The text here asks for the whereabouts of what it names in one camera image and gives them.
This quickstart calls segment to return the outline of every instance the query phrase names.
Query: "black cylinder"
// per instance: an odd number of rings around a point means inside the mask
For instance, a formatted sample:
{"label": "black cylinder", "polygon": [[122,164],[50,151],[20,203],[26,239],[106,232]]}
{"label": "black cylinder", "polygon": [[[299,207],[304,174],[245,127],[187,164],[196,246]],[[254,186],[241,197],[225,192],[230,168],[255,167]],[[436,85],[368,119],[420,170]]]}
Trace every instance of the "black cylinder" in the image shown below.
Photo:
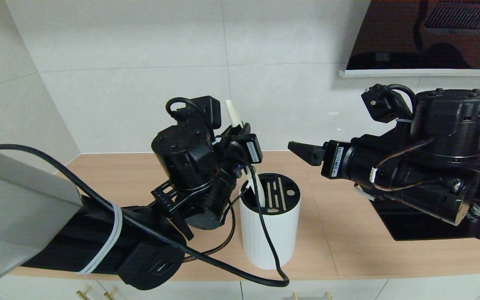
{"label": "black cylinder", "polygon": [[[229,203],[228,199],[236,188],[236,177],[232,173],[234,166],[229,162],[222,163],[220,167],[210,187],[181,208],[181,215],[190,226],[204,230],[221,226],[220,220]],[[184,198],[188,194],[180,192],[179,197]]]}
{"label": "black cylinder", "polygon": [[411,140],[436,138],[421,151],[448,160],[480,154],[480,91],[442,90],[416,95]]}
{"label": "black cylinder", "polygon": [[153,139],[151,148],[178,190],[201,188],[218,173],[218,160],[205,127],[190,123],[168,127]]}

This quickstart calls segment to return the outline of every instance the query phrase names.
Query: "gold cabinet handle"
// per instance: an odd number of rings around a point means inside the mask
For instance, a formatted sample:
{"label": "gold cabinet handle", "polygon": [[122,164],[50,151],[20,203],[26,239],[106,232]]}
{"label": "gold cabinet handle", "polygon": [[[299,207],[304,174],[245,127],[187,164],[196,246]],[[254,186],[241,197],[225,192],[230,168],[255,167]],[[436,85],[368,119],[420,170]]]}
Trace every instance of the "gold cabinet handle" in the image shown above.
{"label": "gold cabinet handle", "polygon": [[81,298],[82,300],[90,300],[90,298],[88,298],[88,296],[86,296],[86,294],[88,294],[90,289],[91,289],[91,287],[87,286],[86,289],[84,290],[84,292],[81,292],[80,290],[78,290],[75,294],[77,294],[79,296],[79,298]]}
{"label": "gold cabinet handle", "polygon": [[104,295],[105,295],[105,297],[106,297],[108,300],[116,300],[116,299],[114,298],[114,293],[116,293],[117,290],[118,290],[118,288],[117,288],[117,287],[114,287],[114,288],[112,289],[112,292],[105,292]]}
{"label": "gold cabinet handle", "polygon": [[[333,300],[333,298],[331,297],[331,293],[329,291],[327,291],[326,293],[326,296],[327,296],[327,300]],[[298,293],[294,291],[294,300],[298,300]]]}

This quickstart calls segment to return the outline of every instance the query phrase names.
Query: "white zip tie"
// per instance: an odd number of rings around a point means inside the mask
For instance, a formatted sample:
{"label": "white zip tie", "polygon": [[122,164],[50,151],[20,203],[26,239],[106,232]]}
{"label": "white zip tie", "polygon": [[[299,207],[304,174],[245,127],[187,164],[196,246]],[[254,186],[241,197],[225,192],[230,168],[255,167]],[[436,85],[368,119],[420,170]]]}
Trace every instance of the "white zip tie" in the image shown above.
{"label": "white zip tie", "polygon": [[95,268],[99,266],[99,264],[103,261],[103,258],[107,256],[109,251],[114,247],[116,242],[118,241],[118,238],[120,237],[120,233],[122,233],[122,224],[123,224],[123,213],[122,209],[109,201],[109,203],[112,205],[114,209],[114,225],[112,226],[112,232],[110,232],[110,236],[108,237],[107,241],[101,247],[99,252],[95,255],[95,257],[90,260],[90,262],[84,267],[82,270],[77,272],[79,275],[87,275],[92,273]]}
{"label": "white zip tie", "polygon": [[377,168],[372,167],[372,171],[370,172],[370,182],[375,183],[375,175],[377,175]]}

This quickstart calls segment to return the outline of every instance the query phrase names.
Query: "black motor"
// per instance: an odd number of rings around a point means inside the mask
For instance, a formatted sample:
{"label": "black motor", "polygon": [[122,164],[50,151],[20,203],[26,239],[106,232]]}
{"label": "black motor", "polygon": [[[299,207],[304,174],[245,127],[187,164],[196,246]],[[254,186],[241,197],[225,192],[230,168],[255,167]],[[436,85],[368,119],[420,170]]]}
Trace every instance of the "black motor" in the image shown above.
{"label": "black motor", "polygon": [[[408,94],[412,112],[394,90]],[[324,162],[322,176],[352,180],[372,199],[404,203],[452,225],[473,206],[469,218],[480,223],[480,90],[415,95],[402,85],[376,84],[362,100],[374,120],[396,119],[396,127],[379,137],[288,148],[311,165]],[[471,230],[480,238],[480,227]]]}

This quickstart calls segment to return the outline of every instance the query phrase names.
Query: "brown wire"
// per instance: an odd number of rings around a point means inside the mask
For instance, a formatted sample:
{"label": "brown wire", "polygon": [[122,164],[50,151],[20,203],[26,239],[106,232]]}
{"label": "brown wire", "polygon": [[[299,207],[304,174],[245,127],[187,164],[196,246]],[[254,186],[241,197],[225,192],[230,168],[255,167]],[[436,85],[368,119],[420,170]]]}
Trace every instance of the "brown wire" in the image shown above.
{"label": "brown wire", "polygon": [[[386,161],[388,161],[390,159],[393,159],[393,158],[398,157],[400,155],[403,155],[405,153],[408,153],[408,152],[417,150],[419,148],[422,148],[424,146],[427,146],[428,144],[430,144],[434,140],[435,140],[434,136],[429,137],[428,139],[425,139],[425,140],[417,142],[413,145],[410,145],[407,148],[399,150],[398,152],[394,152],[393,154],[391,154],[391,155],[385,157],[384,159],[382,159],[381,161],[379,161],[379,163],[377,163],[377,165],[375,165],[375,169],[378,169],[383,163],[385,163]],[[409,185],[406,185],[406,186],[399,186],[399,187],[393,187],[393,188],[392,187],[387,187],[387,186],[380,186],[380,185],[376,184],[375,182],[373,182],[372,184],[373,184],[373,187],[376,188],[377,190],[384,190],[385,192],[394,192],[396,190],[405,190],[407,188],[412,188],[414,186],[419,186],[419,185],[423,185],[423,184],[438,183],[441,180],[442,180],[441,178],[432,179],[432,180],[422,180],[420,182],[416,182],[416,183],[409,184]]]}
{"label": "brown wire", "polygon": [[[236,199],[235,201],[240,198],[242,196],[242,194],[240,194]],[[229,232],[229,236],[225,239],[225,241],[223,241],[223,243],[221,243],[219,246],[217,247],[214,247],[208,251],[205,251],[203,252],[204,255],[211,255],[211,254],[214,254],[218,251],[220,251],[221,249],[225,248],[225,246],[227,246],[230,241],[233,239],[233,235],[235,234],[235,228],[236,228],[236,216],[235,216],[235,210],[233,207],[233,203],[231,202],[231,200],[229,199],[229,207],[228,209],[230,209],[231,211],[231,218],[232,218],[232,224],[231,224],[231,232]],[[192,262],[193,260],[196,260],[195,257],[193,256],[186,256],[184,258],[184,260],[182,261],[183,263],[187,263],[187,262]]]}

